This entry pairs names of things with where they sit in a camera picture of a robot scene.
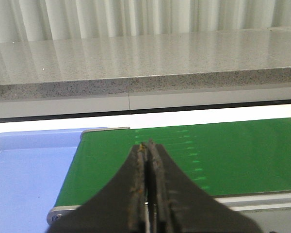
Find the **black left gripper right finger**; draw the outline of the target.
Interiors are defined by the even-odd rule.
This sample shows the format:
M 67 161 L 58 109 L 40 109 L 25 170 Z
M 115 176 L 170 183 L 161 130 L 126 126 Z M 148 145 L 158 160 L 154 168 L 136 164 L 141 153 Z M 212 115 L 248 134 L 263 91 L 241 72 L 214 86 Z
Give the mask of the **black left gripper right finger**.
M 161 144 L 147 143 L 150 228 L 155 233 L 260 233 L 260 226 L 217 202 L 184 174 Z

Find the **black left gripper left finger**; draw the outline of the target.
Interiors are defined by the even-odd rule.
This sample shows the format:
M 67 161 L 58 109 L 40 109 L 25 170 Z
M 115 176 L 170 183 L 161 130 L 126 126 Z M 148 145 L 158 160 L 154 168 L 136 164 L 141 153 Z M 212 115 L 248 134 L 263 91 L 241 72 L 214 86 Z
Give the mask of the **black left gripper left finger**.
M 146 147 L 134 145 L 115 176 L 84 205 L 55 221 L 49 233 L 144 233 Z

